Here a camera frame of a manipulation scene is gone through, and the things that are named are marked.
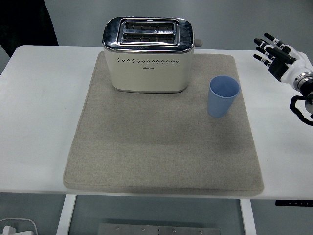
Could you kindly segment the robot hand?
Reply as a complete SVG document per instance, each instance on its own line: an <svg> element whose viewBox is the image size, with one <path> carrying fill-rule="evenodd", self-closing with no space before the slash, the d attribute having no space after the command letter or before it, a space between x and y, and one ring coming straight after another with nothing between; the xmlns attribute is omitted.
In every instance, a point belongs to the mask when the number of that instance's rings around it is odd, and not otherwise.
<svg viewBox="0 0 313 235"><path fill-rule="evenodd" d="M264 64L276 80L299 91L305 82L312 79L313 71L306 67L306 60L292 46L268 33L264 36L269 42L254 39L256 50L262 56L255 54L253 57Z"/></svg>

